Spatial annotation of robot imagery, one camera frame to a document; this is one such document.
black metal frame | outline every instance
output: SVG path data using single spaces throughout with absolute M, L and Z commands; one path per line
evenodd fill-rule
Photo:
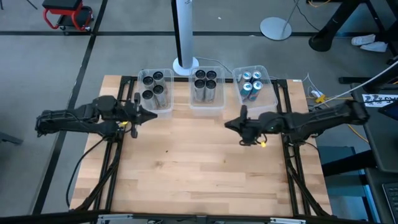
M 137 81 L 137 77 L 121 77 L 121 82 L 118 91 L 118 100 L 122 100 L 124 89 L 126 85 L 129 85 L 127 91 L 126 100 L 131 100 L 134 83 Z M 175 82 L 188 82 L 187 77 L 175 77 Z M 232 78 L 226 78 L 226 83 L 232 83 Z M 279 88 L 281 87 L 284 93 L 286 112 L 292 112 L 292 107 L 290 104 L 289 89 L 286 80 L 272 80 L 272 86 L 274 87 L 278 105 L 277 111 L 282 111 L 282 104 L 280 100 Z M 99 182 L 97 186 L 90 193 L 90 196 L 82 203 L 76 210 L 71 210 L 69 212 L 63 213 L 51 213 L 51 214 L 35 214 L 27 215 L 22 217 L 6 217 L 0 218 L 1 223 L 83 223 L 91 222 L 95 223 L 99 218 L 103 218 L 102 215 L 111 214 L 128 214 L 126 218 L 135 219 L 161 219 L 161 220 L 191 220 L 197 221 L 200 224 L 211 223 L 213 221 L 242 221 L 242 222 L 275 222 L 278 218 L 288 218 L 292 220 L 306 220 L 308 223 L 364 223 L 356 220 L 344 220 L 338 219 L 327 214 L 319 204 L 316 203 L 315 199 L 311 196 L 311 193 L 305 187 L 304 173 L 302 169 L 302 162 L 300 158 L 300 151 L 298 145 L 293 145 L 289 142 L 289 139 L 284 134 L 282 135 L 282 146 L 285 158 L 285 166 L 287 173 L 287 180 L 289 186 L 290 200 L 292 205 L 293 217 L 252 217 L 252 216 L 222 216 L 222 215 L 169 215 L 169 214 L 145 214 L 145 213 L 114 213 L 111 212 L 111 205 L 113 200 L 113 193 L 116 185 L 116 176 L 118 174 L 118 166 L 121 155 L 121 150 L 123 148 L 123 137 L 124 133 L 118 137 L 109 140 L 106 145 L 106 150 L 104 154 L 104 160 L 101 167 L 101 173 L 99 177 Z M 117 144 L 115 156 L 112 164 L 108 168 L 109 158 L 111 157 L 111 149 L 113 144 Z M 290 156 L 289 147 L 293 147 L 294 156 Z M 295 158 L 295 163 L 297 170 L 294 169 L 291 162 L 291 158 Z M 106 197 L 106 204 L 104 210 L 99 210 L 100 201 L 103 193 L 103 187 L 105 183 L 109 182 L 109 189 Z M 297 198 L 295 194 L 295 185 L 297 184 L 302 194 L 304 215 L 299 214 L 299 206 L 297 204 Z M 94 203 L 93 210 L 88 211 L 90 205 Z M 314 212 L 318 215 L 312 216 L 310 212 L 310 205 L 313 207 Z

label sticker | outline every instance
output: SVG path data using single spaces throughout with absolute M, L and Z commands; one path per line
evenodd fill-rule
M 398 100 L 398 95 L 384 95 L 384 94 L 362 94 L 363 101 L 365 102 L 365 106 L 368 107 L 383 107 L 389 105 L 390 103 Z M 366 103 L 367 101 L 377 101 L 377 100 L 385 100 L 380 102 L 371 102 Z

white shoe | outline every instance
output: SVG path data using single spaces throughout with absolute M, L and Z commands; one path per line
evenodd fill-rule
M 374 35 L 374 34 L 361 36 L 361 37 L 353 37 L 351 39 L 351 44 L 354 45 L 354 46 L 370 44 L 370 43 L 374 42 L 375 38 L 376 38 L 376 35 Z
M 387 50 L 387 44 L 384 42 L 375 42 L 371 44 L 366 44 L 361 46 L 362 50 L 369 50 L 373 52 L 386 52 Z

red stool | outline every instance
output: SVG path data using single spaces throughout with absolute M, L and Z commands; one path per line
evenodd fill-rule
M 53 29 L 74 27 L 80 31 L 90 31 L 88 24 L 93 21 L 93 10 L 89 6 L 83 6 L 82 0 L 45 0 L 43 2 L 43 17 L 46 23 Z M 47 13 L 61 15 L 55 26 L 47 18 Z

silver can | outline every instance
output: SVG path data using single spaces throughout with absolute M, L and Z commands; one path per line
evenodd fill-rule
M 257 99 L 257 97 L 259 96 L 261 88 L 262 88 L 262 83 L 260 81 L 255 81 L 253 83 L 253 89 L 250 92 L 248 100 L 255 101 Z
M 250 95 L 252 89 L 253 86 L 251 85 L 251 83 L 246 82 L 243 84 L 242 88 L 239 90 L 242 100 L 246 100 L 246 98 Z
M 250 82 L 250 80 L 251 80 L 251 73 L 250 72 L 242 73 L 242 77 L 241 77 L 241 80 L 239 81 L 239 85 L 238 85 L 239 89 L 242 89 L 243 88 L 243 84 L 245 84 L 247 82 Z
M 145 77 L 142 79 L 142 84 L 144 84 L 145 89 L 152 91 L 155 87 L 155 82 L 152 77 Z
M 211 103 L 214 101 L 216 96 L 216 82 L 214 80 L 207 80 L 206 81 L 206 88 L 205 88 L 205 102 Z
M 166 81 L 164 79 L 163 73 L 162 72 L 155 72 L 154 75 L 154 81 L 155 81 L 155 85 L 161 85 L 167 94 L 167 86 L 166 86 Z
M 196 101 L 202 102 L 205 99 L 205 81 L 204 80 L 196 80 L 194 82 L 194 99 Z
M 254 71 L 251 75 L 250 82 L 253 84 L 255 81 L 260 81 L 261 79 L 261 72 Z
M 161 85 L 154 87 L 154 95 L 159 108 L 165 108 L 168 105 L 166 92 Z
M 197 70 L 195 72 L 195 81 L 196 80 L 204 80 L 206 78 L 206 72 L 203 70 Z
M 206 80 L 215 80 L 217 77 L 217 73 L 215 71 L 208 71 L 206 73 Z
M 157 103 L 154 97 L 154 93 L 150 90 L 145 90 L 142 93 L 142 99 L 144 99 L 145 108 L 148 110 L 156 110 Z

